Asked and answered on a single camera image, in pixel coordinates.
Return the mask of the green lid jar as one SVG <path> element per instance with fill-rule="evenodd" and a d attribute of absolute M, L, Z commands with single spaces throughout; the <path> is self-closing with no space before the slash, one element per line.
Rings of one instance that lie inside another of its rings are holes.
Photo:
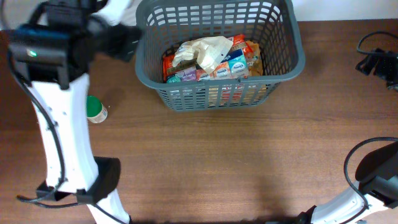
<path fill-rule="evenodd" d="M 86 116 L 92 123 L 102 123 L 108 117 L 108 110 L 97 97 L 87 96 Z"/>

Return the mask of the beige paper bag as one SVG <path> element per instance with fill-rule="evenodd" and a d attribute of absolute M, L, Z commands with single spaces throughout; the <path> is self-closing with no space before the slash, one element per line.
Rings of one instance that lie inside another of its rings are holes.
<path fill-rule="evenodd" d="M 172 66 L 182 61 L 195 59 L 196 63 L 207 73 L 212 73 L 224 60 L 233 41 L 224 36 L 203 37 L 184 42 L 176 51 Z"/>

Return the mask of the grey plastic basket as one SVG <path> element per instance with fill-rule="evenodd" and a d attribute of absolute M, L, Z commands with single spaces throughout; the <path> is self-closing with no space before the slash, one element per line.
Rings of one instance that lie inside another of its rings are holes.
<path fill-rule="evenodd" d="M 149 0 L 136 19 L 136 75 L 175 111 L 260 105 L 305 66 L 290 0 Z"/>

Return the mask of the red spaghetti packet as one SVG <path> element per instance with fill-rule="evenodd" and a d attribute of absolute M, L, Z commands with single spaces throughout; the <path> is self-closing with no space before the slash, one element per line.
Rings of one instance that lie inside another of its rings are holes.
<path fill-rule="evenodd" d="M 228 38 L 233 42 L 229 53 L 211 73 L 206 73 L 194 60 L 182 61 L 172 65 L 174 55 L 164 57 L 162 62 L 163 80 L 165 83 L 226 80 L 247 78 L 252 75 L 254 62 L 259 58 L 258 51 L 253 51 L 256 44 L 245 41 L 239 34 Z"/>

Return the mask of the blue white carton box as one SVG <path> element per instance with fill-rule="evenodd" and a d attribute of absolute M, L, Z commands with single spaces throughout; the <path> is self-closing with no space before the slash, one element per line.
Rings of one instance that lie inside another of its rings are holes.
<path fill-rule="evenodd" d="M 249 76 L 249 66 L 242 49 L 229 53 L 211 73 L 204 71 L 194 60 L 180 62 L 176 67 L 173 67 L 173 59 L 174 55 L 169 55 L 163 59 L 162 68 L 165 83 L 229 80 Z"/>

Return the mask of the beige coffee mix bag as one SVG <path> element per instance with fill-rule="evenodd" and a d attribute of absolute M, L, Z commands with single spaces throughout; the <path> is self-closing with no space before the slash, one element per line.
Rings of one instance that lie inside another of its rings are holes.
<path fill-rule="evenodd" d="M 233 45 L 231 48 L 231 52 L 235 50 L 243 50 L 243 54 L 246 58 L 246 61 L 249 66 L 249 77 L 251 76 L 261 76 L 263 74 L 262 72 L 262 62 L 261 62 L 261 56 L 260 56 L 260 50 L 259 50 L 259 44 L 255 44 L 251 41 L 241 41 L 238 42 L 237 44 Z M 221 99 L 220 99 L 220 105 L 226 105 L 228 103 L 228 100 L 230 98 L 230 90 L 232 89 L 231 86 L 224 86 L 221 88 Z M 239 101 L 240 97 L 242 96 L 242 91 L 243 91 L 243 86 L 238 86 L 237 87 L 237 92 L 233 93 L 232 99 L 235 103 Z M 217 88 L 216 87 L 210 87 L 209 89 L 209 106 L 214 107 L 216 105 L 216 97 L 218 96 L 217 94 Z"/>

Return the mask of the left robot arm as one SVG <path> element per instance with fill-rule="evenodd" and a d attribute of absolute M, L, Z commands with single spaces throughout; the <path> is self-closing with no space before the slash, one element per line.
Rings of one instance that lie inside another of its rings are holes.
<path fill-rule="evenodd" d="M 131 223 L 117 186 L 121 163 L 93 155 L 86 114 L 90 64 L 98 52 L 132 59 L 142 31 L 125 26 L 130 1 L 44 1 L 13 30 L 7 62 L 39 122 L 47 177 L 23 203 L 59 208 L 73 195 L 97 223 Z"/>

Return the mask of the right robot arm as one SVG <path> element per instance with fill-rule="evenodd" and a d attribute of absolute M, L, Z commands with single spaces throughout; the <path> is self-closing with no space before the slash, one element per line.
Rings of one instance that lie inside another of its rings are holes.
<path fill-rule="evenodd" d="M 372 142 L 388 145 L 367 154 L 359 163 L 353 182 L 348 163 L 359 148 Z M 302 212 L 295 223 L 364 223 L 364 217 L 397 207 L 397 138 L 375 137 L 352 148 L 345 158 L 343 172 L 349 188 L 323 205 Z"/>

